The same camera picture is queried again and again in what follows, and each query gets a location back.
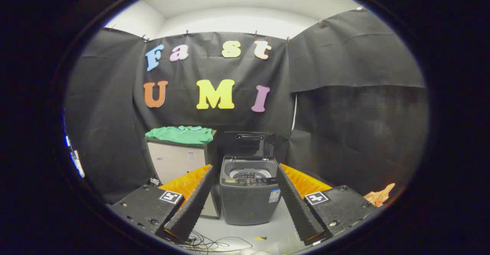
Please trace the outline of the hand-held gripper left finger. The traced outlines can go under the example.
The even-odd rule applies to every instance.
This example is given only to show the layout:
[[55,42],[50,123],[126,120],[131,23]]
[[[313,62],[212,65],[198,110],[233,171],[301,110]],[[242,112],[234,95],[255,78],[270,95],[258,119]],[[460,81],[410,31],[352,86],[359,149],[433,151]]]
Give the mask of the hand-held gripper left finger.
[[205,165],[161,186],[142,185],[109,208],[145,234],[184,244],[210,194],[214,172]]

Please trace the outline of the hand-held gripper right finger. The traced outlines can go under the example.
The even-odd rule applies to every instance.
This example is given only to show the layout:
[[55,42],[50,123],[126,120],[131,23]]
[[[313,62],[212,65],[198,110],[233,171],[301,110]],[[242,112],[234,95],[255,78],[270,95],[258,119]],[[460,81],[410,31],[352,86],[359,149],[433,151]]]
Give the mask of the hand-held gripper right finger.
[[346,185],[331,187],[279,164],[276,181],[304,244],[330,239],[360,225],[377,207]]

